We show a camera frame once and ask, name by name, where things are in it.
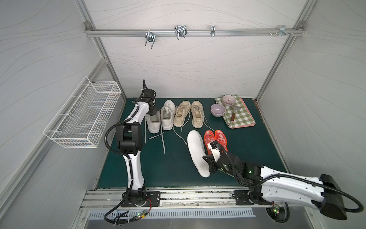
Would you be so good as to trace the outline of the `beige sneaker with red insole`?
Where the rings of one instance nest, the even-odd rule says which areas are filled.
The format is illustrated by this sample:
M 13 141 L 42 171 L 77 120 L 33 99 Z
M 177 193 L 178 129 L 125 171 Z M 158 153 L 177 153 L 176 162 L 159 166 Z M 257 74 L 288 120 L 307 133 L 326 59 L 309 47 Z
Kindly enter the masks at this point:
M 205 125 L 209 130 L 214 131 L 206 119 L 204 108 L 201 102 L 193 101 L 191 104 L 191 113 L 193 116 L 192 125 L 194 128 L 202 128 Z

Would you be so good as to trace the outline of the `white insole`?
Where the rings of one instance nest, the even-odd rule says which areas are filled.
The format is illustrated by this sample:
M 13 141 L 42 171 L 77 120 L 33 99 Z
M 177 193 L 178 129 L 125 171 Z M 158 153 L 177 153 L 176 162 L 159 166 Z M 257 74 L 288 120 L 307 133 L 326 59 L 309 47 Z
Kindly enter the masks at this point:
M 192 158 L 192 161 L 197 168 L 199 174 L 207 178 L 210 176 L 209 165 L 203 159 L 205 156 L 205 146 L 203 139 L 198 131 L 192 130 L 187 136 L 188 149 Z
M 213 141 L 211 143 L 208 143 L 207 147 L 208 147 L 208 151 L 211 152 L 211 155 L 213 155 L 215 162 L 217 162 L 221 157 L 221 152 L 218 147 L 218 142 Z

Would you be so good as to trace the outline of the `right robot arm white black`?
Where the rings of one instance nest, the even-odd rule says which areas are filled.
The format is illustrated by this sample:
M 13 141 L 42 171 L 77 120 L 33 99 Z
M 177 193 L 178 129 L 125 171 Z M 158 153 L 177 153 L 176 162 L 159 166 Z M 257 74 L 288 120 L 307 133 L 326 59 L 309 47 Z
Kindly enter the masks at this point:
M 347 219 L 341 189 L 332 176 L 302 177 L 242 162 L 216 141 L 209 143 L 208 148 L 212 153 L 203 159 L 209 171 L 221 171 L 247 187 L 246 196 L 252 204 L 295 203 L 318 209 L 332 219 Z

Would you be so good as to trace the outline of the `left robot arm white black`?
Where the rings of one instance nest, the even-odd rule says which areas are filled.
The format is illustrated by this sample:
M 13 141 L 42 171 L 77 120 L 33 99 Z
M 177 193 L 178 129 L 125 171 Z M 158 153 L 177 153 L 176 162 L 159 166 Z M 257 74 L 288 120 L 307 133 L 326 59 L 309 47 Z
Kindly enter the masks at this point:
M 144 87 L 140 96 L 134 100 L 134 108 L 124 123 L 116 127 L 117 149 L 124 153 L 128 175 L 130 200 L 145 201 L 146 188 L 141 168 L 143 148 L 142 122 L 146 115 L 156 114 L 156 92 Z

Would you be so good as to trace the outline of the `white vent grille strip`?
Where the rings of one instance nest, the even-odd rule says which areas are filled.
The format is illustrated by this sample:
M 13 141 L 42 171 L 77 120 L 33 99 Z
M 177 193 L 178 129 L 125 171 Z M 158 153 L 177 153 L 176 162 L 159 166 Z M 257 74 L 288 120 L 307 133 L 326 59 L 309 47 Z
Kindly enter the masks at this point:
M 127 217 L 132 218 L 142 210 L 116 210 L 108 217 L 115 217 L 127 212 Z M 102 220 L 106 211 L 90 211 L 89 220 Z M 206 208 L 206 209 L 152 209 L 146 216 L 147 219 L 229 219 L 229 218 L 249 218 L 256 217 L 252 208 Z

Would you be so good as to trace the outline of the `metal hook clamp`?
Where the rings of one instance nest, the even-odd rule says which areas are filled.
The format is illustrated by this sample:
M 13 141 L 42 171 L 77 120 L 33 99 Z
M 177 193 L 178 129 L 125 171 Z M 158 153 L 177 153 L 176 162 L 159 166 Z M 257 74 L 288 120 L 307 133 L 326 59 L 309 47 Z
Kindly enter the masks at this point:
M 276 37 L 282 37 L 282 36 L 290 37 L 290 36 L 294 36 L 294 33 L 288 32 L 286 27 L 282 26 L 277 32 L 275 32 L 275 33 L 270 32 L 269 35 L 276 36 Z
M 152 49 L 155 41 L 156 41 L 156 34 L 154 32 L 148 31 L 145 34 L 145 44 L 144 45 L 146 46 L 148 43 L 151 43 L 151 49 Z
M 215 37 L 215 35 L 216 35 L 216 27 L 214 25 L 212 25 L 210 27 L 210 36 Z
M 174 33 L 176 35 L 177 40 L 180 40 L 181 37 L 185 38 L 187 35 L 187 27 L 185 25 L 179 25 L 174 28 Z

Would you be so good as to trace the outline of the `green white checkered cloth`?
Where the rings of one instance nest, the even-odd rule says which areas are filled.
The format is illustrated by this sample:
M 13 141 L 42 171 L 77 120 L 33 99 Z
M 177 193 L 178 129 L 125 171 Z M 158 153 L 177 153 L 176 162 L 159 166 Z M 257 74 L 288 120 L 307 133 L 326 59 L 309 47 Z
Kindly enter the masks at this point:
M 244 100 L 237 94 L 224 95 L 215 98 L 215 101 L 226 109 L 223 119 L 230 129 L 253 127 L 256 124 Z

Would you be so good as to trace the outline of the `lilac ceramic bowl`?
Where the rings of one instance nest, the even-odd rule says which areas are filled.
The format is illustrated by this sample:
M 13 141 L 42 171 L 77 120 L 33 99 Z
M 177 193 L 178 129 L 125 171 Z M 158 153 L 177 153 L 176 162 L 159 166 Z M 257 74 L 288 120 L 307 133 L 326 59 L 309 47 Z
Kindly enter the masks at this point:
M 210 111 L 214 117 L 222 117 L 226 112 L 226 108 L 221 104 L 213 104 Z

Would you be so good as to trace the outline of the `striped small ceramic bowl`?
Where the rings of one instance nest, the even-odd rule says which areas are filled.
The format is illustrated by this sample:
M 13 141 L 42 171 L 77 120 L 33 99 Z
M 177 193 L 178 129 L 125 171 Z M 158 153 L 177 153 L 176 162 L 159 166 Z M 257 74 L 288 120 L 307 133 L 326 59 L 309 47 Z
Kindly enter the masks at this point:
M 224 95 L 222 97 L 222 102 L 225 106 L 233 106 L 236 103 L 236 98 L 232 95 Z

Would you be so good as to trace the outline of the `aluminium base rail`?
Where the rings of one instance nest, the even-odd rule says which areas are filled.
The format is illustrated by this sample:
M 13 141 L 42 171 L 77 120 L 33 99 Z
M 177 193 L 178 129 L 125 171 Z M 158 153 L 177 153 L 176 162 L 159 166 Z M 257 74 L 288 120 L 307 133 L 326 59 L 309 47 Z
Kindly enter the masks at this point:
M 237 208 L 234 191 L 247 192 L 242 186 L 155 187 L 160 192 L 158 209 Z M 80 210 L 110 210 L 122 200 L 124 189 L 87 191 Z

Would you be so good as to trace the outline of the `wooden handled metal spatula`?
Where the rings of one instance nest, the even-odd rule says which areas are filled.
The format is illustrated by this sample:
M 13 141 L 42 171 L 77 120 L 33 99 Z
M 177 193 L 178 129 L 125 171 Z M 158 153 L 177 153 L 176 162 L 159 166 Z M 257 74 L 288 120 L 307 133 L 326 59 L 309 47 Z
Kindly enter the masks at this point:
M 240 109 L 241 109 L 241 107 L 240 107 L 240 106 L 235 106 L 235 105 L 233 105 L 233 106 L 232 106 L 232 108 L 233 108 L 233 113 L 232 113 L 232 116 L 231 116 L 231 119 L 230 119 L 230 125 L 232 125 L 232 124 L 234 123 L 234 120 L 235 120 L 235 113 L 236 113 L 237 111 L 240 111 Z

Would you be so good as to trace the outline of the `aluminium top rail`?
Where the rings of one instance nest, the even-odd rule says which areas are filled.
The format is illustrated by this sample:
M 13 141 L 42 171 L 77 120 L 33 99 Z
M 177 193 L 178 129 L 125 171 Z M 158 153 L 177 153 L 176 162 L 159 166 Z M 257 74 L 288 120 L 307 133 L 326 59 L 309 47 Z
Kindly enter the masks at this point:
M 303 36 L 305 30 L 289 29 L 294 36 Z M 216 28 L 215 37 L 248 37 L 248 36 L 271 36 L 270 32 L 275 33 L 275 29 L 219 29 Z M 88 37 L 145 37 L 148 32 L 154 32 L 156 37 L 175 37 L 174 29 L 94 29 L 87 31 Z M 186 37 L 211 37 L 210 28 L 206 29 L 187 29 Z

